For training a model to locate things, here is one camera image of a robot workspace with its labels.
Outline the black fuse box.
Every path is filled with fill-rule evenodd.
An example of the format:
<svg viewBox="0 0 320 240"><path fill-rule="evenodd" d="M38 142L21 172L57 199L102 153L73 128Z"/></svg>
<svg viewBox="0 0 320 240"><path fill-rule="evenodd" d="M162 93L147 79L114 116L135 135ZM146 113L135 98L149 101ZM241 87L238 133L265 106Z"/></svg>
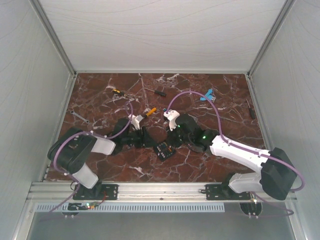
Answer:
<svg viewBox="0 0 320 240"><path fill-rule="evenodd" d="M171 158L176 153L176 149L166 141L159 142L153 147L153 150L161 162Z"/></svg>

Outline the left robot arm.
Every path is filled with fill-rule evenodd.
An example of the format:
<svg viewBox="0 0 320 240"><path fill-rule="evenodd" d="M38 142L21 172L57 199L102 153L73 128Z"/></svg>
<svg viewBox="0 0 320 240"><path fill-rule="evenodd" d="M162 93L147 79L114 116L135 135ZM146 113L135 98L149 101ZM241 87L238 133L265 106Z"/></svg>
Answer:
<svg viewBox="0 0 320 240"><path fill-rule="evenodd" d="M135 148L153 148L156 141L146 127L130 131L129 120L121 118L115 124L110 136L97 136L71 127L48 150L47 158L57 171L72 176L79 188L74 200L101 200L109 191L99 177L89 168L86 161L91 153L106 156L119 154L125 145Z"/></svg>

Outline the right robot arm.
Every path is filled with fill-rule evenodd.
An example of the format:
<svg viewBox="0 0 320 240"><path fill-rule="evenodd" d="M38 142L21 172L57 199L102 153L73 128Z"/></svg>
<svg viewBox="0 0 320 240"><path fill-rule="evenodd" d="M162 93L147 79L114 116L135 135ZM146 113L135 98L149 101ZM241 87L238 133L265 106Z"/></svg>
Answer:
<svg viewBox="0 0 320 240"><path fill-rule="evenodd" d="M215 198L245 199L244 194L264 192L273 199L287 198L297 174L287 154L280 148L254 148L231 140L217 130L203 130L189 114L170 110L164 114L168 121L168 140L175 147L187 146L196 153L207 153L232 160L251 169L252 173L230 173L218 186L206 187Z"/></svg>

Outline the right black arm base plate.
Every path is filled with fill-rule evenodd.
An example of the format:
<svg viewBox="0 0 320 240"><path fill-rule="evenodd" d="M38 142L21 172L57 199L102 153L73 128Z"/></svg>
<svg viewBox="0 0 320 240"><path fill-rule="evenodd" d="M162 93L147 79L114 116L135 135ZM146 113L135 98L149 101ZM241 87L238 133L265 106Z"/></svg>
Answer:
<svg viewBox="0 0 320 240"><path fill-rule="evenodd" d="M206 195L206 200L210 201L249 201L251 199L250 193L236 193L229 186L222 184L206 184L200 192Z"/></svg>

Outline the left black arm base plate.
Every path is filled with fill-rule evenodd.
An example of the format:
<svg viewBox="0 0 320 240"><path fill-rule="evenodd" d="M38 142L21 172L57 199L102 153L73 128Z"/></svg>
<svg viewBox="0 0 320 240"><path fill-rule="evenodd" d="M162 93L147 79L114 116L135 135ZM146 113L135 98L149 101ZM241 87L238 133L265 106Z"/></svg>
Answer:
<svg viewBox="0 0 320 240"><path fill-rule="evenodd" d="M115 201L118 199L117 184L100 183L92 189L81 186L77 193L72 197L73 200L86 200L86 201Z"/></svg>

